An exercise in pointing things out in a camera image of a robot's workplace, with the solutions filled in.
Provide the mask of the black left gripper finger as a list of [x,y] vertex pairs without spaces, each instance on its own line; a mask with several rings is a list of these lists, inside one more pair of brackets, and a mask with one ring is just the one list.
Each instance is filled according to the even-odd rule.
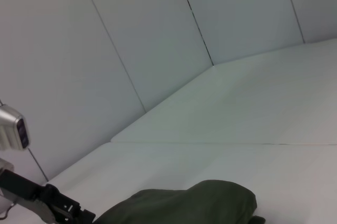
[[78,212],[81,207],[75,200],[63,195],[60,191],[53,185],[46,185],[47,193],[47,203],[56,208],[58,211],[64,212]]
[[84,209],[77,204],[62,204],[60,206],[52,206],[56,223],[64,224],[80,224],[93,223],[96,214]]

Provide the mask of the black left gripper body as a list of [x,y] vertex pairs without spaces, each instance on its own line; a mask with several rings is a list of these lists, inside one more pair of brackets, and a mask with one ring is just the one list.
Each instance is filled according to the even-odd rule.
[[38,215],[44,222],[55,222],[51,202],[57,189],[47,184],[40,186],[12,171],[1,173],[1,192],[3,196]]

